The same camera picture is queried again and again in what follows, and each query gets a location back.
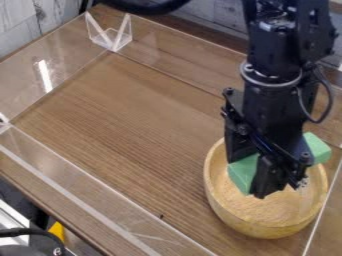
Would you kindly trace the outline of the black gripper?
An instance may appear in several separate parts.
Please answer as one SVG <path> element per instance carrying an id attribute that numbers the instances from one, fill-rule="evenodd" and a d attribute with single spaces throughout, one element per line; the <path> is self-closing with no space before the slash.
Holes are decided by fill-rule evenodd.
<path id="1" fill-rule="evenodd" d="M 318 83 L 286 87 L 259 87 L 246 83 L 244 91 L 223 90 L 224 144 L 230 163 L 258 153 L 256 173 L 250 193 L 265 199 L 297 190 L 314 165 L 314 156 L 303 137 L 317 98 Z"/>

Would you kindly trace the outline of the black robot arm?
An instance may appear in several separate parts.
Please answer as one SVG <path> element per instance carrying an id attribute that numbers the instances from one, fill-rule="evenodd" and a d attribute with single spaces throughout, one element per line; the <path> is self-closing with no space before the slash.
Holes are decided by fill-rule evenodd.
<path id="1" fill-rule="evenodd" d="M 298 188 L 322 160 L 303 133 L 329 117 L 334 92 L 319 61 L 338 32 L 329 0 L 242 0 L 248 34 L 244 89 L 223 90 L 227 161 L 247 169 L 247 194 Z"/>

